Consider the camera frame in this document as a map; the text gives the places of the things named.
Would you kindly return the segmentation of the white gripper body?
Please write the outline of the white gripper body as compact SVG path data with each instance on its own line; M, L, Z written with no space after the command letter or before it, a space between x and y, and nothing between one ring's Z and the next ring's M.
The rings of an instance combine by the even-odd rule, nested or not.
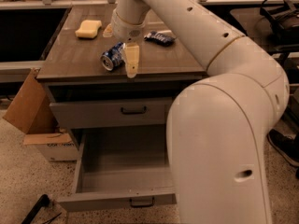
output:
M116 10L113 10L111 17L113 35L123 43L136 42L143 37L144 24L130 24L121 19Z

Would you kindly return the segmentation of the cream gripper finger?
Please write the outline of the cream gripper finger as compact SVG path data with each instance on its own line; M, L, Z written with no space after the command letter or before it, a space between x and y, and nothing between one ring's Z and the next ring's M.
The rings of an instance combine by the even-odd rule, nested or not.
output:
M139 46L136 42L126 43L123 49L126 74L129 78L134 78L139 66Z
M112 37L113 36L113 31L111 24L109 24L103 31L103 37Z

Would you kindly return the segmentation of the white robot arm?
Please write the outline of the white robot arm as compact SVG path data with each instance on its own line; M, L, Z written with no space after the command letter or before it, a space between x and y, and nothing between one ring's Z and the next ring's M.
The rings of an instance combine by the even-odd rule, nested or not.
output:
M131 44L153 10L208 77L168 113L166 143L183 224L272 224L265 137L289 100L289 81L267 52L193 0L119 0L114 36Z

